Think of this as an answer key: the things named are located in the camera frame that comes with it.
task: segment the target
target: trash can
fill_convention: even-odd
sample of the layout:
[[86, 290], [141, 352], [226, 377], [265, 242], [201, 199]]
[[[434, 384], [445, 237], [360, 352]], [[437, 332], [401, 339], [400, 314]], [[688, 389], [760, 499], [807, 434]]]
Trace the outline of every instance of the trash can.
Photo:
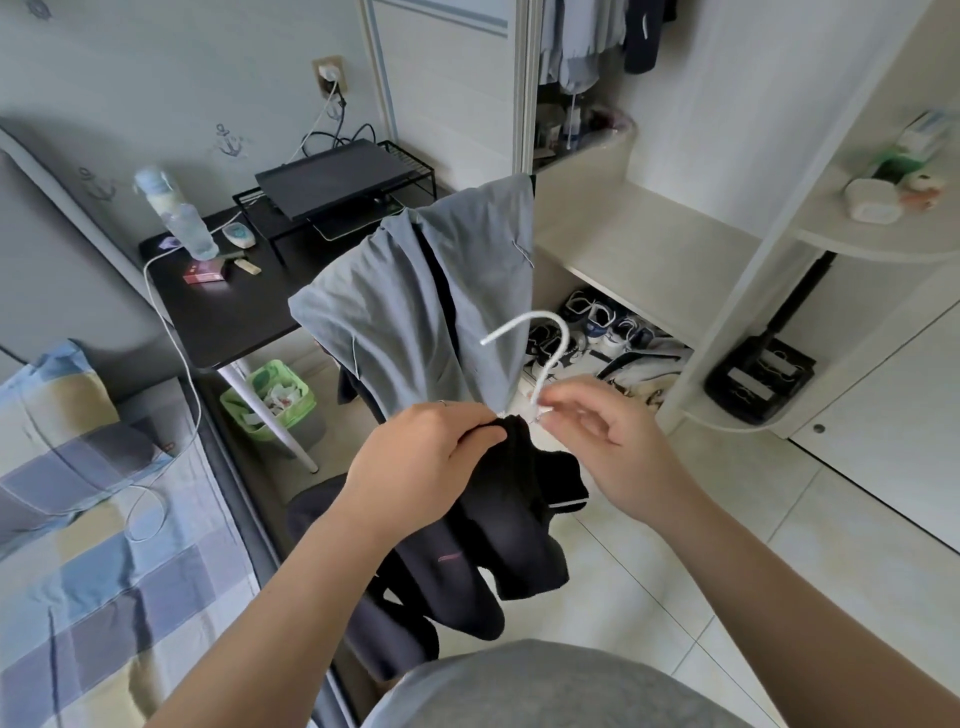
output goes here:
[[[313, 392], [310, 391], [303, 380], [282, 361], [279, 359], [268, 361], [247, 377], [247, 383], [261, 399], [266, 397], [277, 384], [282, 384], [285, 387], [297, 387], [300, 391], [300, 399], [280, 412], [276, 416], [277, 421], [287, 428], [303, 449], [312, 448], [324, 437], [326, 423], [320, 408], [317, 406], [317, 398], [314, 397]], [[288, 458], [294, 457], [290, 449], [276, 438], [269, 427], [264, 424], [248, 425], [244, 421], [244, 415], [251, 414], [252, 410], [232, 387], [220, 396], [220, 404], [227, 410], [237, 426], [246, 432], [259, 447], [280, 452]]]

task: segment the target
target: power cord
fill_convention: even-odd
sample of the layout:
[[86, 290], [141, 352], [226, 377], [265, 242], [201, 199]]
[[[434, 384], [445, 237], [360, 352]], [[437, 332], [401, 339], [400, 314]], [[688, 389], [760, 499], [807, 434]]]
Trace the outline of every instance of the power cord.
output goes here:
[[337, 94], [338, 96], [340, 96], [341, 101], [343, 101], [343, 98], [344, 98], [344, 97], [343, 97], [343, 94], [341, 94], [340, 91], [337, 90], [339, 87], [340, 87], [340, 85], [339, 85], [336, 81], [334, 81], [334, 82], [333, 82], [333, 87], [330, 89], [330, 95], [326, 97], [326, 103], [324, 104], [324, 107], [323, 107], [322, 109], [320, 109], [320, 113], [317, 114], [317, 118], [314, 120], [313, 124], [310, 126], [310, 131], [307, 132], [307, 133], [303, 136], [303, 139], [300, 141], [300, 144], [297, 146], [297, 149], [295, 149], [295, 150], [294, 150], [294, 153], [293, 153], [292, 155], [290, 155], [290, 158], [286, 160], [286, 162], [285, 162], [286, 164], [289, 164], [289, 163], [292, 162], [295, 158], [297, 158], [297, 155], [298, 155], [298, 154], [300, 153], [300, 151], [302, 151], [302, 149], [303, 149], [303, 145], [306, 144], [306, 140], [309, 139], [309, 138], [310, 138], [310, 135], [314, 132], [314, 130], [317, 129], [317, 125], [320, 123], [320, 120], [324, 118], [324, 114], [326, 113], [326, 108], [327, 108], [328, 106], [330, 106], [330, 102], [333, 101], [333, 94]]
[[[227, 220], [222, 226], [220, 226], [220, 228], [217, 228], [216, 230], [211, 232], [217, 232], [222, 228], [225, 228], [227, 225], [233, 222], [233, 220], [236, 220], [237, 217], [239, 216], [240, 216], [240, 213], [238, 212], [232, 218]], [[133, 502], [133, 505], [130, 507], [130, 510], [127, 512], [127, 516], [123, 521], [124, 536], [126, 536], [127, 540], [132, 544], [142, 544], [143, 542], [149, 541], [150, 539], [154, 538], [154, 536], [160, 532], [160, 529], [163, 528], [163, 525], [167, 522], [167, 515], [169, 514], [169, 508], [167, 507], [166, 502], [164, 502], [160, 494], [157, 491], [153, 490], [153, 486], [160, 479], [160, 477], [164, 475], [168, 470], [170, 470], [170, 468], [173, 467], [173, 464], [176, 463], [178, 460], [180, 460], [180, 457], [185, 452], [187, 452], [193, 446], [193, 444], [197, 441], [197, 435], [200, 433], [200, 423], [204, 419], [203, 404], [201, 403], [200, 393], [197, 392], [197, 385], [194, 383], [193, 377], [190, 374], [190, 365], [186, 361], [186, 355], [183, 353], [183, 351], [180, 349], [180, 346], [177, 344], [177, 339], [174, 338], [173, 332], [170, 330], [170, 327], [167, 325], [167, 320], [163, 318], [163, 314], [160, 313], [160, 309], [156, 305], [156, 300], [154, 299], [154, 290], [150, 284], [150, 276], [149, 276], [150, 266], [153, 265], [158, 260], [160, 260], [162, 257], [166, 257], [171, 253], [175, 253], [176, 251], [180, 250], [182, 247], [183, 247], [182, 245], [177, 246], [176, 248], [172, 248], [169, 251], [164, 251], [163, 253], [159, 255], [155, 255], [154, 257], [150, 258], [150, 260], [147, 261], [146, 265], [143, 266], [143, 282], [147, 287], [147, 298], [150, 299], [150, 306], [153, 307], [154, 313], [160, 319], [160, 323], [163, 324], [163, 330], [166, 331], [167, 336], [170, 338], [171, 343], [174, 345], [174, 349], [177, 350], [177, 355], [180, 357], [180, 362], [183, 364], [183, 371], [186, 373], [187, 383], [190, 385], [190, 391], [193, 393], [193, 399], [197, 403], [197, 419], [193, 424], [193, 432], [190, 434], [190, 440], [187, 442], [186, 445], [183, 446], [180, 452], [178, 452], [174, 456], [174, 459], [171, 460], [169, 463], [167, 463], [163, 467], [163, 469], [154, 476], [153, 480], [151, 480], [147, 485], [131, 483], [130, 485], [127, 486], [128, 488], [135, 488], [139, 491], [142, 491], [139, 497], [137, 497], [137, 499]], [[133, 534], [130, 531], [130, 520], [131, 520], [131, 517], [133, 516], [133, 512], [136, 510], [137, 504], [139, 504], [140, 500], [143, 499], [143, 497], [146, 496], [148, 493], [156, 499], [157, 503], [160, 504], [160, 511], [161, 511], [160, 523], [156, 527], [156, 530], [146, 538], [142, 538], [142, 539], [134, 538]]]

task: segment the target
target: desk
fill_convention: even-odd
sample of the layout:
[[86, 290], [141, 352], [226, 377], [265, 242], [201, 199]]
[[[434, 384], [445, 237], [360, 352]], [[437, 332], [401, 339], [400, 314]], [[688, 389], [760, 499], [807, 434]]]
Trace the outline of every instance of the desk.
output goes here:
[[[236, 211], [232, 207], [204, 221], [213, 230]], [[219, 373], [311, 473], [317, 471], [317, 464], [276, 421], [233, 362], [299, 328], [290, 315], [287, 299], [365, 236], [361, 231], [330, 243], [308, 226], [277, 243], [286, 267], [270, 245], [257, 238], [256, 245], [247, 250], [247, 259], [263, 273], [251, 276], [229, 265], [227, 280], [211, 283], [183, 280], [183, 271], [192, 260], [186, 250], [171, 253], [150, 266], [154, 288], [190, 363], [201, 371]], [[165, 237], [166, 233], [140, 243], [144, 262], [162, 252], [158, 245]], [[222, 253], [237, 250], [221, 232], [214, 233], [213, 239]]]

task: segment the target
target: right hand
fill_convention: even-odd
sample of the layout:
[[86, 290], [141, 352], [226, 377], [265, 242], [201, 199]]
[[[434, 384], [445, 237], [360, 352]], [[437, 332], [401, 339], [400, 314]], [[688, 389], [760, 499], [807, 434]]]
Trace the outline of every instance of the right hand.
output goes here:
[[546, 387], [540, 404], [553, 407], [540, 424], [582, 462], [607, 499], [654, 527], [699, 486], [653, 415], [606, 382], [576, 376]]

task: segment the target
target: gray shirt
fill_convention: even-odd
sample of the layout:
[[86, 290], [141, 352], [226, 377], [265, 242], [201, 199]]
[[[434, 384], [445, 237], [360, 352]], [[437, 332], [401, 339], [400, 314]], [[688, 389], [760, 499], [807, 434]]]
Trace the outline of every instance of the gray shirt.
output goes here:
[[536, 640], [409, 672], [364, 728], [748, 728], [672, 677], [599, 650]]

